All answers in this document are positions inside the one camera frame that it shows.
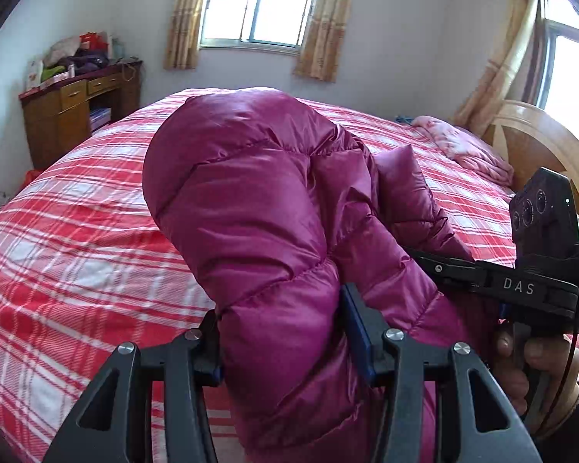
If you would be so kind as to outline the magenta puffer down jacket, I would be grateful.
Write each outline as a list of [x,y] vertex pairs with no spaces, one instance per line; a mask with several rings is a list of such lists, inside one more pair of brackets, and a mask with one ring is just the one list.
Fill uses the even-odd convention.
[[414,146],[372,153],[277,90],[209,93],[153,136],[143,194],[215,302],[238,438],[254,462],[370,459],[383,394],[351,361],[345,282],[416,341],[488,346],[495,302],[442,293],[411,257],[471,258]]

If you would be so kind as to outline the red white plaid bedspread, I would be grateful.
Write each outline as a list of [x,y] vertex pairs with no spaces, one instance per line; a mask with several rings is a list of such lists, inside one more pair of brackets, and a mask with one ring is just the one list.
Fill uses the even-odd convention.
[[[232,91],[185,90],[138,110],[76,147],[0,211],[0,433],[19,460],[41,461],[120,343],[163,344],[216,311],[154,221],[143,166],[153,136],[187,99],[221,92]],[[449,160],[410,125],[299,101],[372,153],[420,149],[429,189],[471,257],[513,264],[506,188]],[[226,382],[209,395],[208,409],[219,457],[251,460]]]

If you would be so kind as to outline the wooden bed headboard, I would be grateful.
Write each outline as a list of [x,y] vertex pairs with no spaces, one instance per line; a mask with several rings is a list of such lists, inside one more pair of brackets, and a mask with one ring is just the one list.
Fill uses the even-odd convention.
[[571,181],[579,214],[579,140],[545,111],[506,100],[482,135],[515,170],[510,188],[518,191],[541,167]]

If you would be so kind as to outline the pink folded blanket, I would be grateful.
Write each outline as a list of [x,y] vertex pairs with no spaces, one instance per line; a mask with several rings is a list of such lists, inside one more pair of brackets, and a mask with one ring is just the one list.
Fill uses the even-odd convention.
[[429,136],[444,156],[461,167],[495,184],[513,185],[513,167],[495,149],[465,128],[428,115],[414,118],[411,125]]

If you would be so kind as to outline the side window by headboard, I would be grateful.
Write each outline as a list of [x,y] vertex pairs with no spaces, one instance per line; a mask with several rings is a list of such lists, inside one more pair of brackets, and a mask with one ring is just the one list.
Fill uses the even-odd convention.
[[579,140],[579,13],[568,0],[538,0],[535,83],[525,99]]

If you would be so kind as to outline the wooden desk with drawers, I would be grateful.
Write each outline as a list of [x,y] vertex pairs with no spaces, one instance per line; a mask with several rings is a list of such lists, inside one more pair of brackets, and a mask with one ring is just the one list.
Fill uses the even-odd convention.
[[44,171],[91,137],[91,110],[116,122],[140,107],[141,60],[116,64],[19,96],[33,168]]

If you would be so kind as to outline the beige side window curtain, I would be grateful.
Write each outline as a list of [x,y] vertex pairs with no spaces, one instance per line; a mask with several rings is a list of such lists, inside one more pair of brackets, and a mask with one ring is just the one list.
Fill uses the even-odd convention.
[[499,113],[518,75],[537,20],[538,0],[507,0],[506,28],[478,85],[452,117],[452,124],[481,137]]

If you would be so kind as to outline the beige curtain right of window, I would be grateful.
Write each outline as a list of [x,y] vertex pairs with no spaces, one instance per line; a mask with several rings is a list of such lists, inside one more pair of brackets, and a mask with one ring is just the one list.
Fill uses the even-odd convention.
[[295,74],[325,83],[337,78],[351,0],[316,0],[308,17]]

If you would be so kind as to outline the beige curtain of window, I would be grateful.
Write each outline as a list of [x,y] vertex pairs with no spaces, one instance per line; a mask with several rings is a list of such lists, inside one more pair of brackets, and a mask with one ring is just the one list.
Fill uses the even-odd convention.
[[325,83],[337,78],[351,0],[316,0],[308,17],[295,74]]
[[164,68],[194,69],[198,59],[198,40],[204,0],[175,0],[168,27]]

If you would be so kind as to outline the clutter pile on desk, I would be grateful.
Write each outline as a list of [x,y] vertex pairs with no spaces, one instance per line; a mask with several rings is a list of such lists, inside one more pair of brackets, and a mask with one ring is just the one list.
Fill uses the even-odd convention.
[[125,56],[123,41],[107,31],[72,35],[28,63],[25,91],[47,88],[56,81],[106,68]]

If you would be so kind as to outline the beige curtain left of window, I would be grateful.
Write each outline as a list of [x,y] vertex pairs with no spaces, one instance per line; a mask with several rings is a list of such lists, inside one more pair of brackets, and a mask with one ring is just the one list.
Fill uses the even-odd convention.
[[194,69],[198,59],[198,40],[204,0],[175,0],[168,27],[164,68]]

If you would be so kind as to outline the far window with frame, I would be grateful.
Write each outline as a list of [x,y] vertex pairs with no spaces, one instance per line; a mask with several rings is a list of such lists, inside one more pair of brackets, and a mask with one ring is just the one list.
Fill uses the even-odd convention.
[[204,48],[297,51],[315,0],[204,0]]

